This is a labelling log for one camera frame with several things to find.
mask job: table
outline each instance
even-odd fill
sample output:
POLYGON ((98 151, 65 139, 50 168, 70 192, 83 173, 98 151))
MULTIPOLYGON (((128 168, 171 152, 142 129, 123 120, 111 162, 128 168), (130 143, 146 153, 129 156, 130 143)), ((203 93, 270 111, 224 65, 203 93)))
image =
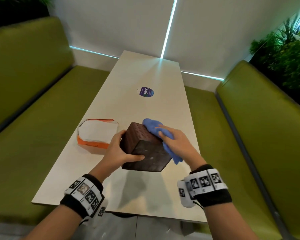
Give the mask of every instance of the table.
MULTIPOLYGON (((81 122, 88 118, 114 119, 119 123, 118 131, 127 129, 131 122, 142 123, 144 118, 159 120, 182 130, 199 151, 177 62, 124 51, 81 122), (141 87, 152 89, 153 96, 140 96, 141 87)), ((88 173, 104 153, 104 149, 77 145, 75 130, 32 202, 59 205, 64 190, 88 173)), ((103 183, 103 194, 109 200, 106 210, 207 222, 199 207, 181 205, 177 181, 189 172, 186 163, 175 165, 172 160, 162 172, 119 168, 103 183)))

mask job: person's right hand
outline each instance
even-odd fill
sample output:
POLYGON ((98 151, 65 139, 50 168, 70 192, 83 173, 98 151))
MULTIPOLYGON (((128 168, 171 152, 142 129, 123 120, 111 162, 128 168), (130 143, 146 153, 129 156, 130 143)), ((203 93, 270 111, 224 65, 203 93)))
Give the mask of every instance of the person's right hand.
POLYGON ((175 154, 180 156, 190 166, 192 171, 204 164, 207 164, 181 130, 173 129, 164 125, 159 125, 159 127, 171 132, 174 137, 173 140, 165 136, 161 131, 159 132, 159 136, 175 154))

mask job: green bench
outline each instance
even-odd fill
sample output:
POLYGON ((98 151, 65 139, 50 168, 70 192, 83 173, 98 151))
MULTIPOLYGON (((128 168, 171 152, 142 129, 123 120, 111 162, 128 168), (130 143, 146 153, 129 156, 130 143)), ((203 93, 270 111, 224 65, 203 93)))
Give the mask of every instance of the green bench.
MULTIPOLYGON (((276 226, 271 202, 263 198, 264 185, 288 231, 300 239, 300 107, 245 61, 217 87, 216 96, 185 90, 201 155, 220 171, 243 218, 261 239, 286 234, 280 222, 276 226), (225 114, 243 142, 243 152, 225 114), (261 188, 249 169, 251 162, 261 188)), ((205 225, 194 228, 209 232, 205 225)))
POLYGON ((0 28, 0 222, 53 209, 31 200, 109 74, 73 63, 57 18, 0 28))

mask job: takeout box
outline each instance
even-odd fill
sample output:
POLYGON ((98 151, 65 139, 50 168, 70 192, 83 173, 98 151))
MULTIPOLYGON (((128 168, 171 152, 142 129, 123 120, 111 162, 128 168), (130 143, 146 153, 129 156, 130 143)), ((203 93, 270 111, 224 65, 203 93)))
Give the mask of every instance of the takeout box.
POLYGON ((87 119, 77 129, 78 145, 107 149, 118 125, 113 119, 87 119))

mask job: person's left hand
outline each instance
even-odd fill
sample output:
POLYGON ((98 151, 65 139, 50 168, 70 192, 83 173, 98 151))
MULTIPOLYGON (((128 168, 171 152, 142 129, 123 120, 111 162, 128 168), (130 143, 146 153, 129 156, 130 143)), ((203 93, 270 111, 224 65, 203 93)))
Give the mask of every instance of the person's left hand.
POLYGON ((112 137, 103 159, 89 173, 96 177, 101 183, 124 163, 141 161, 145 158, 143 155, 124 153, 120 148, 120 140, 125 132, 126 130, 124 129, 112 137))

